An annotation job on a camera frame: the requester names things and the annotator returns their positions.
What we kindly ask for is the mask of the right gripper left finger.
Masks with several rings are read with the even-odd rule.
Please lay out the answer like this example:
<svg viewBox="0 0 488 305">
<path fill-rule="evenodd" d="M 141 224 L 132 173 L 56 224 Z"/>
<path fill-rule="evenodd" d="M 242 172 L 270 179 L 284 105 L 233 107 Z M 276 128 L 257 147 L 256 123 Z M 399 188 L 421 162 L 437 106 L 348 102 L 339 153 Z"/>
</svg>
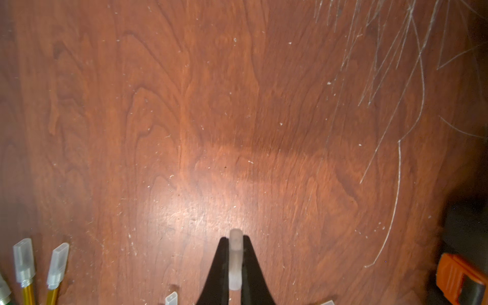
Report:
<svg viewBox="0 0 488 305">
<path fill-rule="evenodd" d="M 229 304 L 229 240 L 219 240 L 210 271 L 196 305 Z"/>
</svg>

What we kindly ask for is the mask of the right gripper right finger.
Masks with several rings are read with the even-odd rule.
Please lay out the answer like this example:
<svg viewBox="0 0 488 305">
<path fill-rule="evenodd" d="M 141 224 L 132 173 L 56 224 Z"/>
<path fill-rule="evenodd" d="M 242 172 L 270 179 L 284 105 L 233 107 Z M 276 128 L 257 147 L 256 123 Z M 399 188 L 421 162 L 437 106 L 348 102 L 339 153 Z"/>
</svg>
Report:
<svg viewBox="0 0 488 305">
<path fill-rule="evenodd" d="M 266 284 L 251 240 L 247 235 L 243 236 L 241 304 L 276 305 Z"/>
</svg>

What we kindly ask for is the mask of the translucent protective cap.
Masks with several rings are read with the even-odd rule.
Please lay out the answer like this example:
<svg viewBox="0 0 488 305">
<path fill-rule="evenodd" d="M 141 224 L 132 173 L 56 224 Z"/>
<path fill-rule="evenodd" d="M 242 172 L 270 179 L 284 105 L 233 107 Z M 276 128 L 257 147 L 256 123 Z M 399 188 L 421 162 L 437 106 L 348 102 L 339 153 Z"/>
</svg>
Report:
<svg viewBox="0 0 488 305">
<path fill-rule="evenodd" d="M 243 266 L 243 232 L 240 229 L 232 229 L 229 237 L 229 289 L 238 291 L 242 287 Z"/>
</svg>

